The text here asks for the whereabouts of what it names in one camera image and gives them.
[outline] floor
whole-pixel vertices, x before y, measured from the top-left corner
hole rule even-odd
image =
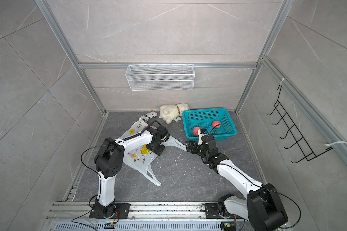
[[[101,145],[104,139],[118,138],[123,132],[138,120],[146,112],[110,112],[104,128],[99,136],[97,145]],[[254,179],[261,181],[253,158],[247,146],[245,136],[234,112],[229,112],[237,135],[227,140],[217,141],[220,152],[227,155],[236,166]],[[157,120],[167,127],[171,136],[182,143],[187,139],[182,120],[166,124],[162,119]],[[88,166],[94,168],[94,156]],[[116,201],[217,201],[218,198],[232,193],[243,198],[241,193],[225,179],[216,174],[202,163],[198,155],[190,154],[176,147],[167,147],[165,151],[151,163],[153,173],[162,183],[155,186],[138,171],[123,164],[121,172],[117,175],[115,183]],[[79,183],[74,201],[89,201],[98,193],[97,175],[86,170]],[[238,227],[243,221],[237,221]],[[243,230],[253,230],[246,222]]]

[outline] white plastic bag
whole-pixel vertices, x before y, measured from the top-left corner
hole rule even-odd
[[[140,120],[138,122],[135,122],[129,130],[127,130],[125,133],[122,134],[119,139],[123,139],[126,137],[129,137],[133,134],[136,134],[144,129],[145,126],[148,124],[145,123],[144,121]],[[175,139],[174,137],[170,136],[168,141],[162,143],[164,146],[175,146],[178,147],[182,150],[186,151],[185,145],[183,145],[180,141]],[[136,148],[129,153],[125,153],[124,155],[124,163],[130,166],[133,169],[138,170],[141,174],[143,174],[148,180],[153,182],[157,186],[161,186],[161,183],[158,181],[158,179],[155,177],[152,167],[151,167],[151,162],[157,158],[157,155],[152,152],[148,151],[144,146],[141,146],[139,148]]]

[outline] aluminum frame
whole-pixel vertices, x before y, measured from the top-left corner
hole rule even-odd
[[[287,78],[287,76],[269,57],[263,56],[262,63],[278,81],[281,82],[283,78]],[[332,124],[324,118],[324,116],[308,99],[306,99],[306,97],[291,81],[282,81],[281,85],[329,143],[344,141],[344,137],[337,132]],[[332,147],[347,165],[347,144],[337,143],[332,145]]]
[[[105,115],[103,115],[100,118],[99,123],[97,125],[97,128],[95,129],[94,134],[93,134],[87,148],[94,147],[97,145],[97,141],[99,139],[100,133],[102,132],[105,121],[108,118],[108,115],[109,115],[109,112],[106,112]],[[89,162],[92,153],[93,153],[92,149],[88,150],[85,153],[85,155],[83,156],[83,160],[85,163]],[[76,191],[78,189],[78,185],[82,179],[83,173],[85,172],[85,169],[86,169],[86,167],[80,161],[80,163],[76,169],[75,176],[73,177],[72,182],[69,184],[69,187],[68,187],[68,189],[67,189],[67,191],[63,197],[63,201],[73,201],[74,196],[76,195]]]
[[[88,92],[90,93],[91,97],[93,98],[95,104],[97,105],[98,109],[100,110],[100,112],[103,114],[105,114],[106,110],[101,102],[101,100],[99,99],[97,93],[95,92],[93,86],[91,85],[89,79],[86,77],[85,73],[83,72],[83,70],[81,70],[78,66],[78,59],[74,53],[74,51],[72,50],[69,42],[67,41],[67,39],[65,38],[58,22],[56,21],[55,16],[53,15],[49,4],[47,3],[46,0],[35,0],[38,8],[40,9],[40,11],[42,12],[42,14],[44,15],[46,21],[48,22],[51,30],[53,31],[54,35],[56,36],[57,40],[59,41],[61,47],[63,48],[64,52],[66,53],[66,55],[68,56],[70,62],[72,63],[73,67],[76,69],[76,72],[78,73],[78,75],[80,76],[83,84],[85,85],[86,89],[88,90]]]
[[[255,62],[80,62],[81,69],[126,69],[129,65],[194,65],[194,68],[255,68]]]
[[[217,203],[217,201],[121,201],[119,203],[129,203],[130,212],[127,219],[139,221],[234,221],[234,219],[206,219],[206,212],[202,211],[204,204]],[[70,221],[90,211],[88,202],[54,202],[46,219],[56,221]]]
[[[264,44],[264,47],[262,48],[261,52],[260,52],[260,56],[257,59],[257,66],[255,67],[255,69],[252,71],[247,84],[244,88],[244,91],[239,99],[238,104],[236,105],[235,108],[235,112],[236,113],[240,113],[245,100],[247,99],[250,89],[253,86],[254,81],[256,80],[256,77],[258,75],[258,72],[260,71],[261,67],[262,67],[262,62],[261,59],[263,56],[268,55],[276,37],[279,34],[280,29],[282,28],[282,25],[285,21],[285,19],[287,18],[289,11],[291,10],[291,7],[293,5],[295,0],[284,0],[282,3],[282,6],[280,7],[280,10],[278,12],[278,15],[276,16],[276,19],[274,21],[274,24],[270,30],[270,33],[266,39],[266,42]]]

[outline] stuffed animal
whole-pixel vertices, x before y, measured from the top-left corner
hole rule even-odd
[[[161,117],[167,124],[170,124],[172,120],[181,120],[183,111],[189,110],[188,104],[177,104],[177,105],[162,105],[159,107]]]

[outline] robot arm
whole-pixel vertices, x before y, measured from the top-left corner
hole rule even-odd
[[[154,122],[133,136],[117,140],[107,138],[103,142],[105,146],[94,159],[100,182],[93,211],[97,211],[99,218],[113,218],[115,215],[114,184],[124,154],[145,144],[157,155],[164,150],[162,142],[168,140],[168,131],[162,125],[152,128]],[[274,230],[286,223],[288,217],[276,188],[271,184],[263,185],[236,167],[226,155],[218,152],[213,135],[204,135],[205,131],[201,129],[199,142],[186,142],[186,150],[199,155],[204,164],[228,179],[246,198],[239,199],[232,194],[220,198],[217,204],[219,214],[222,217],[239,215],[249,220],[256,231]]]
[[[147,148],[157,155],[163,152],[165,146],[162,142],[168,140],[169,133],[159,122],[158,128],[151,127],[154,122],[157,121],[151,122],[135,135],[116,140],[105,139],[95,156],[94,163],[100,182],[94,210],[97,210],[101,217],[111,218],[115,214],[114,184],[116,175],[122,168],[124,154],[143,145],[147,145]]]
[[[247,200],[228,194],[218,200],[217,208],[222,217],[239,215],[250,221],[256,231],[274,230],[288,221],[285,209],[276,188],[272,184],[263,185],[248,176],[218,152],[213,135],[202,135],[199,142],[187,141],[187,151],[200,155],[204,164],[229,180]]]

